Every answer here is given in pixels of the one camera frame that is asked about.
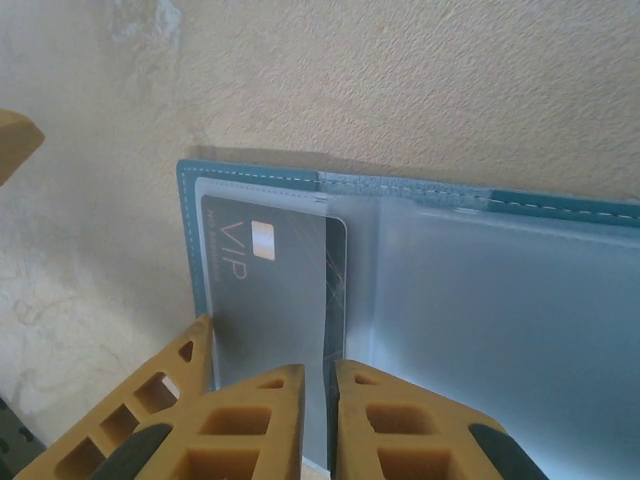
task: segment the card holder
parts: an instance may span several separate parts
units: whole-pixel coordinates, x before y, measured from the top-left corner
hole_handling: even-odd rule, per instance
[[[499,419],[551,478],[640,471],[638,205],[182,161],[196,313],[199,178],[346,224],[346,357]]]

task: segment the credit card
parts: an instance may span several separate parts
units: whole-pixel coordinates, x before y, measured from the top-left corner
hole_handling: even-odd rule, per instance
[[[325,376],[344,356],[346,226],[337,218],[203,195],[216,383],[306,372],[303,452],[326,468]]]

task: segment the card chip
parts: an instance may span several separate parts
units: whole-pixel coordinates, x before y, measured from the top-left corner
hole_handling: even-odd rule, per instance
[[[276,238],[270,223],[251,222],[253,254],[266,260],[276,259]]]

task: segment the orange object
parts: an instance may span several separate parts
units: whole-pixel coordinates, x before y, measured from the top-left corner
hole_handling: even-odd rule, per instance
[[[16,479],[88,479],[134,432],[156,424],[172,429],[138,480],[300,478],[303,366],[209,392],[212,338],[211,319],[200,317]]]
[[[358,362],[336,363],[338,480],[502,480],[469,431],[491,417]]]
[[[0,186],[43,141],[44,135],[27,117],[0,110]]]

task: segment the beige wall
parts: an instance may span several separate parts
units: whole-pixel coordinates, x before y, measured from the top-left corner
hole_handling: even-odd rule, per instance
[[[1,0],[0,106],[47,140],[0,191],[0,392],[51,440],[188,323],[188,152],[638,199],[639,24],[635,0]]]

